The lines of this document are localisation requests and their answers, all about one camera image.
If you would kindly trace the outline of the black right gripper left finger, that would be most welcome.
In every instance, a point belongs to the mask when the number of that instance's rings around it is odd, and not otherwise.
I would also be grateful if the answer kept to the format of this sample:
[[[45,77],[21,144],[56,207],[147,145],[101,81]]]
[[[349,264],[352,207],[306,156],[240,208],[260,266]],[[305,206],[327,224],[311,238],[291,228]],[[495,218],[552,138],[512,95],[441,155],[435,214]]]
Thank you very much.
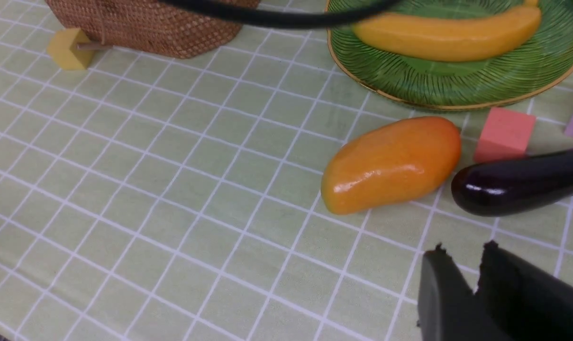
[[[421,259],[418,327],[423,341],[508,341],[438,244]]]

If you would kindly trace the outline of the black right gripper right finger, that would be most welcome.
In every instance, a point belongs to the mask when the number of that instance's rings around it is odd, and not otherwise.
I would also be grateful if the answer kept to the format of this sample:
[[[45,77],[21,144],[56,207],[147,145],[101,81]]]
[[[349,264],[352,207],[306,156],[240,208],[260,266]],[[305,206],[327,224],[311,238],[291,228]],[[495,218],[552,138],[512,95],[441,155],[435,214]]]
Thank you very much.
[[[573,287],[501,248],[485,244],[475,293],[511,341],[573,341]]]

